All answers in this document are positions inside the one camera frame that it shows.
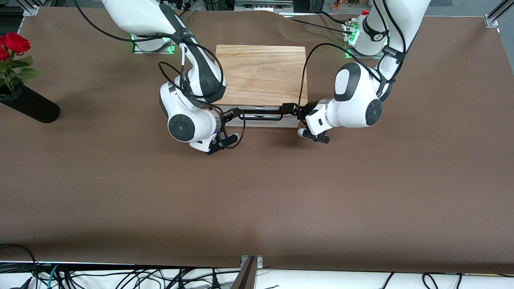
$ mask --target velcro strap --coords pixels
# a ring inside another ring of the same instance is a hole
[[[189,30],[188,28],[186,27],[182,27],[180,29],[177,29],[177,31],[175,31],[175,33],[173,33],[170,38],[176,43],[176,44],[179,44],[180,42],[182,42],[182,40],[188,38],[188,37],[194,37],[193,36],[193,33],[191,32],[191,30]]]
[[[362,26],[364,27],[364,31],[366,31],[366,33],[371,37],[371,41],[374,41],[374,42],[381,41],[389,33],[389,30],[386,30],[384,32],[379,32],[379,31],[371,28],[368,24],[367,17],[364,18],[364,21],[362,21]]]
[[[400,52],[400,51],[398,51],[398,50],[396,50],[394,48],[391,48],[389,46],[384,46],[382,51],[384,52],[384,54],[387,54],[387,55],[389,55],[392,58],[396,58],[399,61],[404,61],[405,57],[407,56],[407,53]]]

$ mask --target brown tabletop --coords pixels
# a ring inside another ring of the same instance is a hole
[[[126,36],[105,10],[84,10]],[[264,11],[186,23],[212,50],[340,43]],[[274,268],[514,269],[514,77],[481,17],[425,17],[376,125],[330,130],[327,145],[248,128],[237,149],[212,156],[167,132],[157,62],[179,54],[134,55],[72,8],[41,8],[22,35],[44,72],[29,86],[62,115],[42,124],[0,106],[2,243],[50,261],[234,267],[263,255]],[[310,100],[332,97],[347,61],[315,52]]]

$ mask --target light wood panel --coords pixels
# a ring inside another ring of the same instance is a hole
[[[298,102],[303,46],[217,45],[227,90],[216,104],[280,106]],[[307,103],[307,75],[302,105]]]

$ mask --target white surface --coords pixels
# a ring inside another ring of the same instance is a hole
[[[235,269],[217,269],[218,272]],[[130,271],[91,271],[75,274],[108,274],[113,272]],[[167,278],[173,278],[178,270],[167,269],[162,271]],[[185,278],[194,278],[211,273],[211,269],[197,269],[186,275]],[[237,274],[218,275],[221,284],[231,282]],[[266,289],[279,285],[277,289],[380,289],[383,286],[389,273],[374,272],[335,272],[335,271],[303,271],[303,270],[259,270],[255,289]],[[395,273],[389,281],[387,289],[423,289],[425,286],[421,281],[422,274]],[[453,289],[458,280],[457,275],[432,275],[437,282],[439,289]],[[11,289],[21,286],[28,278],[29,273],[0,274],[0,289]],[[114,275],[107,277],[78,277],[76,281],[86,289],[113,289],[125,275]],[[132,289],[137,279],[133,280],[125,289]],[[427,278],[427,283],[431,288],[434,286]],[[199,288],[208,285],[206,282],[194,282],[186,288]],[[29,289],[34,288],[34,280]],[[514,288],[514,278],[493,277],[493,276],[470,276],[462,277],[461,289],[512,289]],[[145,280],[141,284],[141,289],[159,289],[157,282]]]

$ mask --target red flower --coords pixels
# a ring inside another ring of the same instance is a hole
[[[9,52],[0,48],[0,59],[6,61],[9,58]]]
[[[16,32],[5,34],[5,46],[14,53],[27,52],[30,49],[29,41]]]

